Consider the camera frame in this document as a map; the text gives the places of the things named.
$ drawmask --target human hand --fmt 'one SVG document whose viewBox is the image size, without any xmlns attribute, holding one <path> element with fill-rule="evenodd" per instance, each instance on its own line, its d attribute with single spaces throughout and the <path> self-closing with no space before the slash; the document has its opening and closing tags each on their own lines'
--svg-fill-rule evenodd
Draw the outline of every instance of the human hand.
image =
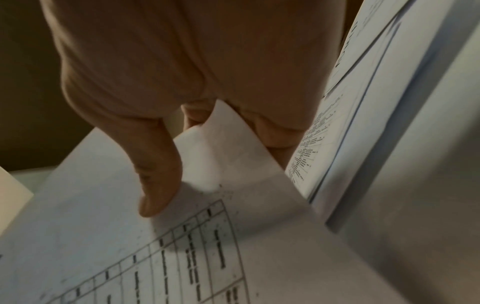
<svg viewBox="0 0 480 304">
<path fill-rule="evenodd" d="M 185 128 L 229 103 L 285 167 L 338 56 L 342 0 L 41 0 L 68 103 L 128 154 L 141 216 L 177 192 L 182 162 L 163 118 Z"/>
</svg>

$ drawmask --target hand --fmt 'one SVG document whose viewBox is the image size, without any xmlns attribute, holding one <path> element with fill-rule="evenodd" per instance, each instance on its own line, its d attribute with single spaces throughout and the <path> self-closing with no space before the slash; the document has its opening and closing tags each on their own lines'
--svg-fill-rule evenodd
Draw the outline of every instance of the hand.
<svg viewBox="0 0 480 304">
<path fill-rule="evenodd" d="M 229 103 L 285 167 L 338 56 L 342 0 L 41 0 L 69 104 L 126 151 L 159 213 L 182 162 L 162 118 L 185 127 Z"/>
</svg>

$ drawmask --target brown wall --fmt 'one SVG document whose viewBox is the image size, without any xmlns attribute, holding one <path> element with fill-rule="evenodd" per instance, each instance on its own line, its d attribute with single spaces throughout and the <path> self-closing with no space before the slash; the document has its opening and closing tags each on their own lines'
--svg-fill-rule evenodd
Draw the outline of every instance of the brown wall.
<svg viewBox="0 0 480 304">
<path fill-rule="evenodd" d="M 0 166 L 56 165 L 91 129 L 65 103 L 36 0 L 0 1 Z"/>
</svg>

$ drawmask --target paper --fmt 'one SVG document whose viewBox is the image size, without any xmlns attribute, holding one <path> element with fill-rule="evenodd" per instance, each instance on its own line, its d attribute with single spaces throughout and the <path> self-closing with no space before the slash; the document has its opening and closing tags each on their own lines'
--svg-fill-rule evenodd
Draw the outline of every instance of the paper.
<svg viewBox="0 0 480 304">
<path fill-rule="evenodd" d="M 364 0 L 326 85 L 329 92 L 409 0 Z"/>
<path fill-rule="evenodd" d="M 429 1 L 416 1 L 395 20 L 397 30 L 391 45 L 372 78 L 328 174 L 312 200 L 314 209 L 325 220 L 384 132 L 410 81 L 422 64 L 429 61 L 430 55 L 436 52 L 432 41 L 454 3 L 455 0 L 437 1 L 432 11 Z"/>
<path fill-rule="evenodd" d="M 313 125 L 286 168 L 304 197 L 310 197 L 332 163 L 394 34 L 395 29 L 389 27 L 346 78 L 320 102 Z"/>
<path fill-rule="evenodd" d="M 131 165 L 94 130 L 0 238 L 0 302 L 405 303 L 226 104 L 175 143 L 181 189 L 147 220 Z"/>
</svg>

